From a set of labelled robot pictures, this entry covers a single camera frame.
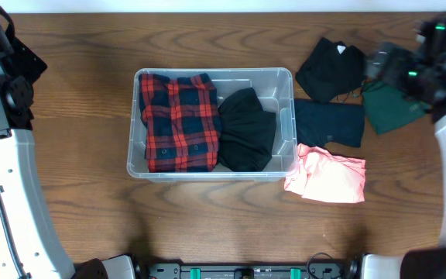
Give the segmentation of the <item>dark green garment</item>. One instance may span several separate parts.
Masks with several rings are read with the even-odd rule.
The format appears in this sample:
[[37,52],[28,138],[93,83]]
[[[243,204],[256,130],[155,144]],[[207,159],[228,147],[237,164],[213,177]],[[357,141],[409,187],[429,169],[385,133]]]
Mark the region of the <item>dark green garment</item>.
[[429,105],[382,81],[364,83],[362,97],[366,116],[377,135],[412,123],[429,109]]

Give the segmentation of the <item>black garment with tag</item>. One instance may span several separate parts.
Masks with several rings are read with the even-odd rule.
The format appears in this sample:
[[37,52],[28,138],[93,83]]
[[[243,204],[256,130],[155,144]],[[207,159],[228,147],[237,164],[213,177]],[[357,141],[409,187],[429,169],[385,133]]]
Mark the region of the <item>black garment with tag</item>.
[[361,87],[365,59],[366,55],[356,46],[321,37],[295,79],[311,99],[328,103]]

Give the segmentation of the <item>dark navy garment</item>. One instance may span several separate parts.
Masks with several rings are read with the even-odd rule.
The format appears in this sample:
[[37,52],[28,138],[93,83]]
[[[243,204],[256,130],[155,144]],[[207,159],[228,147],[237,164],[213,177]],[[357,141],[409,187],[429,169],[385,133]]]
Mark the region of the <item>dark navy garment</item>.
[[297,142],[324,147],[339,143],[359,148],[365,128],[362,105],[319,103],[307,99],[294,100]]

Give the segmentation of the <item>red navy plaid cloth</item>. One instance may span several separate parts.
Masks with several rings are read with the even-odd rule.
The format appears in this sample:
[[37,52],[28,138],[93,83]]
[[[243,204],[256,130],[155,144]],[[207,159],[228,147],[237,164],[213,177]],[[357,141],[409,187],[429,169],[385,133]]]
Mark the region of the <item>red navy plaid cloth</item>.
[[222,124],[217,89],[209,76],[140,74],[138,80],[149,172],[213,171]]

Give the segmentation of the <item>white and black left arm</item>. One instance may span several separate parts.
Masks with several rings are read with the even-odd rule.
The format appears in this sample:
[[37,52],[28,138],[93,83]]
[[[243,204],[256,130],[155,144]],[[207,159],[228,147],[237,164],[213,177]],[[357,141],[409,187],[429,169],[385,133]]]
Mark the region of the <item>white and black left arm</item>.
[[30,109],[46,68],[0,6],[0,277],[134,278],[131,257],[75,265],[57,237],[36,171]]

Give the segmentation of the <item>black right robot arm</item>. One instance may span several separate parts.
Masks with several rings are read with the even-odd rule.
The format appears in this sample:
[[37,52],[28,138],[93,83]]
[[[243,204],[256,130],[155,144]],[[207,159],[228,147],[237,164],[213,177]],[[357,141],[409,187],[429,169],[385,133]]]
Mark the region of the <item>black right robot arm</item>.
[[351,278],[446,278],[446,15],[424,22],[418,36],[420,46],[414,51],[383,43],[369,56],[365,73],[431,107],[444,178],[439,246],[411,250],[401,257],[366,254],[352,262],[348,274]]

